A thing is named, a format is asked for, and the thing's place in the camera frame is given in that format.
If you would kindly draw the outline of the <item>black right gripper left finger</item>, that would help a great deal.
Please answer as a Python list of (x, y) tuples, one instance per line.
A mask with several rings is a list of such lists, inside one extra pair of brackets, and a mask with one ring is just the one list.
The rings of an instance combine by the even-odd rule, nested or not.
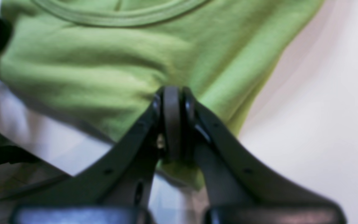
[(148, 201), (155, 167), (181, 157), (181, 92), (160, 88), (125, 136), (77, 176), (30, 196), (11, 224), (153, 224)]

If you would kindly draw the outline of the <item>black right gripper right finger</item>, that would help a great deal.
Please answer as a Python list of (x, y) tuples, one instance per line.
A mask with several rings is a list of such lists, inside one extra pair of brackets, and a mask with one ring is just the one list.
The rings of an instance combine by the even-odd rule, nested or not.
[(203, 173), (210, 202), (205, 224), (347, 222), (337, 203), (300, 187), (248, 152), (189, 88), (182, 89), (179, 100), (179, 154)]

